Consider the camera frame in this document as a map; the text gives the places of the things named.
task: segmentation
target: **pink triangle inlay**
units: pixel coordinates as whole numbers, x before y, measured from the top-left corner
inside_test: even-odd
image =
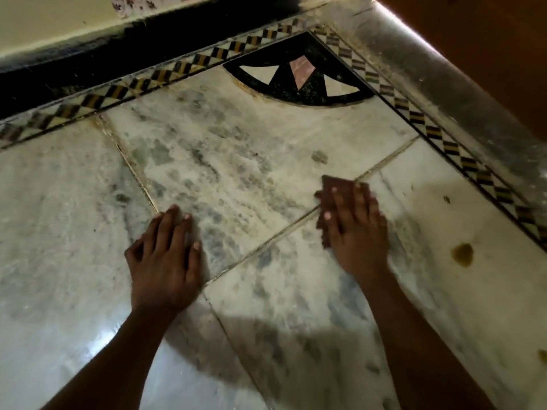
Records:
[[[293,71],[294,81],[297,83],[297,89],[300,90],[315,70],[315,66],[311,64],[306,56],[300,56],[289,64]]]

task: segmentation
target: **cream wall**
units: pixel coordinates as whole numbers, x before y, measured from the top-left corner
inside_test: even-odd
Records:
[[[111,0],[0,0],[0,57],[122,23]]]

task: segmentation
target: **hand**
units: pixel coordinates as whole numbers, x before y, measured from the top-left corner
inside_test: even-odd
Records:
[[[355,213],[351,213],[342,195],[333,188],[336,213],[324,215],[334,256],[361,286],[389,273],[387,221],[379,212],[378,200],[374,197],[366,200],[364,190],[363,184],[355,184]]]
[[[133,281],[133,310],[158,309],[174,318],[197,297],[201,284],[201,245],[196,241],[188,252],[187,234],[191,232],[192,220],[186,214],[179,223],[179,216],[180,209],[175,205],[166,213],[158,213],[146,233],[125,251]]]

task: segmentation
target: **brown cloth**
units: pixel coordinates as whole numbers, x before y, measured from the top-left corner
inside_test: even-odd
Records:
[[[325,213],[331,212],[336,213],[336,204],[334,202],[334,196],[332,195],[332,188],[336,187],[338,193],[344,198],[344,202],[349,207],[352,213],[355,213],[355,198],[354,198],[354,187],[355,181],[346,180],[343,178],[330,177],[329,175],[323,175],[321,177],[321,182],[323,183],[323,189],[316,191],[314,196],[315,198],[321,201],[321,212],[319,213],[319,219],[317,220],[316,228],[323,230],[323,248],[330,248],[330,238],[329,231],[326,227],[325,222]],[[368,200],[370,195],[370,190],[368,184],[364,188],[365,199]],[[340,231],[343,232],[341,225],[338,223]]]

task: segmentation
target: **white triangle inlay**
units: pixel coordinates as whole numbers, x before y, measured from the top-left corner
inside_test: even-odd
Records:
[[[325,87],[326,87],[327,96],[342,96],[342,95],[349,95],[350,93],[354,93],[354,92],[359,92],[358,87],[347,85],[342,82],[338,82],[337,80],[327,75],[323,75],[323,77],[325,78]]]
[[[269,85],[277,68],[279,66],[262,66],[262,67],[252,67],[252,66],[240,66],[240,69],[249,73],[255,79]]]

